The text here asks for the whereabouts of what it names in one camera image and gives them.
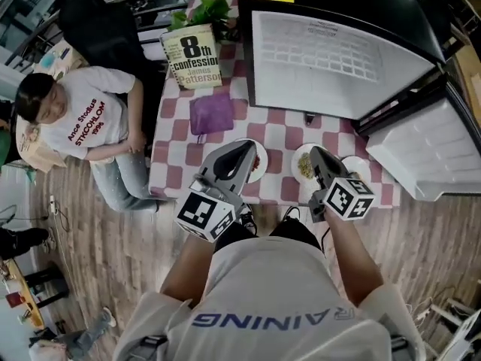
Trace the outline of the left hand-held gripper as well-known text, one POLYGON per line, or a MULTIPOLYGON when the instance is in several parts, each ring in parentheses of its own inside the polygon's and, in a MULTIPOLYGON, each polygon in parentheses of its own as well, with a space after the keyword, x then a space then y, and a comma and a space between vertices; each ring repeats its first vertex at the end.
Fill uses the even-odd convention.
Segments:
POLYGON ((210 152, 198 172, 203 176, 194 176, 188 191, 177 200, 176 224, 204 241, 216 242, 244 204, 239 194, 256 153, 253 141, 233 141, 210 152))

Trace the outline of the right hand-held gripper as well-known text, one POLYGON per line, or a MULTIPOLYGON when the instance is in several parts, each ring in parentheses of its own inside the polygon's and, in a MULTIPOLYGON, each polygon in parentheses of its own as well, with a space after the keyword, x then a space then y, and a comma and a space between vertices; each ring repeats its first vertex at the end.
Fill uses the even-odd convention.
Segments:
POLYGON ((347 178, 346 166, 326 149, 312 147, 310 163, 320 187, 308 202, 312 221, 325 221, 326 210, 344 221, 364 219, 375 201, 371 188, 363 180, 347 178))

